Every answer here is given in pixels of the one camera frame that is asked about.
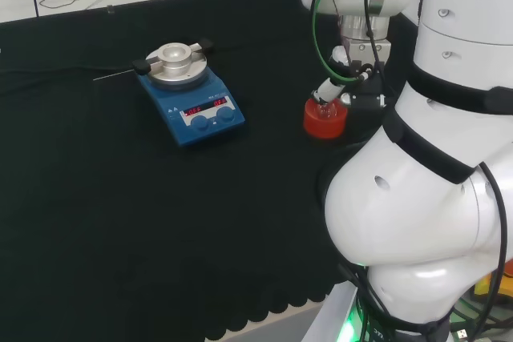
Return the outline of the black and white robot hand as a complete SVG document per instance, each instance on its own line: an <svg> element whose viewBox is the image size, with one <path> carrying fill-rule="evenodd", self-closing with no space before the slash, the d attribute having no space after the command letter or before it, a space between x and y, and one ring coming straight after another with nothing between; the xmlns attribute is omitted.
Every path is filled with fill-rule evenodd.
<svg viewBox="0 0 513 342"><path fill-rule="evenodd" d="M349 109L374 111L391 100L383 93L377 65L352 59L346 46L335 46L326 64L333 74L311 94L318 106L338 102Z"/></svg>

